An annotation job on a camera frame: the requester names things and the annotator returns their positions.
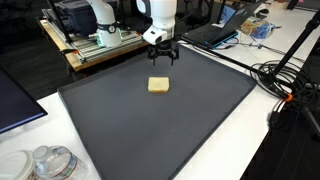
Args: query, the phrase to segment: wire bundle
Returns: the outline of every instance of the wire bundle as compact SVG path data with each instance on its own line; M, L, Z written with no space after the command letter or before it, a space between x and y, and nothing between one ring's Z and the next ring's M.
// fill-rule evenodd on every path
M252 68L258 67L258 72L250 75L257 84L269 94L282 99L277 110L286 103L286 107L300 111L301 107L310 110L319 110L320 94L319 85L309 77L309 72L304 71L297 65L288 63L278 75L274 68L279 61L268 61L263 64L254 64Z

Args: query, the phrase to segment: jar lid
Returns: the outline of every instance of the jar lid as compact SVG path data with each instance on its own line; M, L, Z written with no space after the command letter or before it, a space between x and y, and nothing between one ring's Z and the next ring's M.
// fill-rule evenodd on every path
M32 152L17 151L0 158L1 180L25 180L33 172Z

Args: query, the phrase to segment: laptop screen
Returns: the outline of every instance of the laptop screen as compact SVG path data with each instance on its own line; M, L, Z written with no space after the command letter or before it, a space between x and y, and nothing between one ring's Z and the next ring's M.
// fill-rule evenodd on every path
M0 133L47 112L0 65Z

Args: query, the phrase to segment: plastic container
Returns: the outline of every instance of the plastic container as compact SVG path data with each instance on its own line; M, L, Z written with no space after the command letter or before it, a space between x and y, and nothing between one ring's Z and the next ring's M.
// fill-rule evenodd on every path
M37 180L39 176L33 171L35 162L32 152L17 151L0 158L1 180Z
M88 36L97 31L96 16L86 0L64 0L56 6L68 17L74 33Z
M45 179L87 179L86 165L63 146L41 146L33 152L35 172Z

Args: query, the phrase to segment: sponge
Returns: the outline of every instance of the sponge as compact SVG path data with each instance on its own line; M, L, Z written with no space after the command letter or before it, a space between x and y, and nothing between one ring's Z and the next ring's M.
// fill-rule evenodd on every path
M153 93L164 93L169 90L168 77L149 77L148 90Z

